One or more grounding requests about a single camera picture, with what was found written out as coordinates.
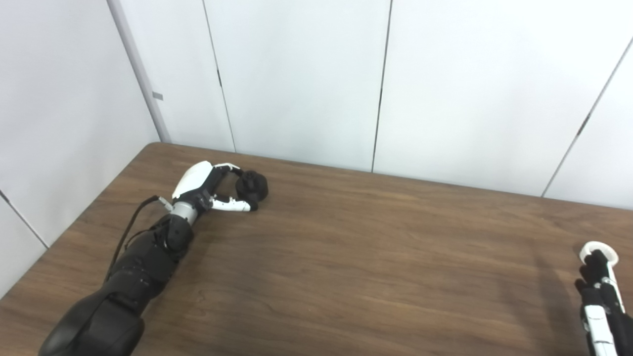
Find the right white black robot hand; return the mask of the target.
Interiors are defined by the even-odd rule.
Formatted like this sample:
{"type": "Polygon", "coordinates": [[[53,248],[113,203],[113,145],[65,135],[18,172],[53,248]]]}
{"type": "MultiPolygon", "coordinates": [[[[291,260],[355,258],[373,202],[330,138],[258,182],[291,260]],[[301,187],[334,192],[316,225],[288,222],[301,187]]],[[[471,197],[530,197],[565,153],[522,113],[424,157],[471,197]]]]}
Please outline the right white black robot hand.
{"type": "Polygon", "coordinates": [[[633,320],[624,306],[613,271],[619,261],[608,245],[595,241],[579,257],[581,278],[575,282],[581,297],[580,317],[592,356],[631,356],[633,320]]]}

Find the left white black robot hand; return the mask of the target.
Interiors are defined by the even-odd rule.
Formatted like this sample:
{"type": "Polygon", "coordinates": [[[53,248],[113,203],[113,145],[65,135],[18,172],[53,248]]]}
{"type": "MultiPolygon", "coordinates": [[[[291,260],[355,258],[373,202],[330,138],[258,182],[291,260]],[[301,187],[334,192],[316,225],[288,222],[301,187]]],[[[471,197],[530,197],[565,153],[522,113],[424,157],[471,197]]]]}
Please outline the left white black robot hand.
{"type": "Polygon", "coordinates": [[[172,214],[188,219],[192,222],[193,214],[201,214],[208,210],[229,212],[254,212],[259,204],[247,198],[235,199],[231,196],[216,194],[220,182],[229,174],[238,177],[245,172],[234,164],[215,164],[201,161],[190,167],[179,180],[172,194],[172,214]]]}

